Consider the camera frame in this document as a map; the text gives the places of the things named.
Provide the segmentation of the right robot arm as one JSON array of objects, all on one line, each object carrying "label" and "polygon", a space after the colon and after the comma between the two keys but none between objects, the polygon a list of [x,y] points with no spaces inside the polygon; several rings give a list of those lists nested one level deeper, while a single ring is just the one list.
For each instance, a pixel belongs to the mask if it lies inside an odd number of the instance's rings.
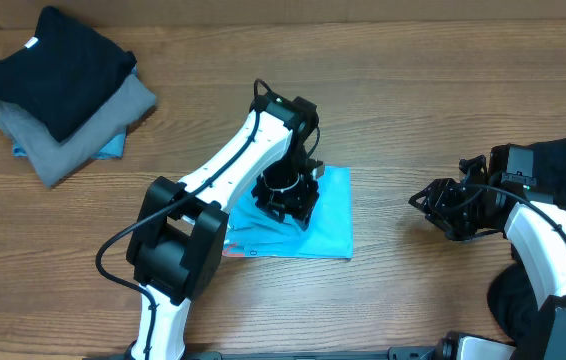
[{"label": "right robot arm", "polygon": [[451,241],[502,234],[522,260],[538,315],[517,346],[451,332],[431,358],[566,359],[566,211],[541,185],[532,148],[497,146],[459,169],[461,180],[436,179],[409,204]]}]

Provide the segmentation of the light blue printed t-shirt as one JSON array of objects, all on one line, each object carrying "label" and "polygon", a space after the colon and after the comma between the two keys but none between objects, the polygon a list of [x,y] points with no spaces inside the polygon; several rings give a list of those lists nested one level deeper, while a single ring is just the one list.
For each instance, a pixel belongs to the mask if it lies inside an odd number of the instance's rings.
[{"label": "light blue printed t-shirt", "polygon": [[303,230],[291,216],[279,223],[241,196],[229,216],[223,255],[350,259],[354,253],[351,172],[329,166],[318,180],[319,199]]}]

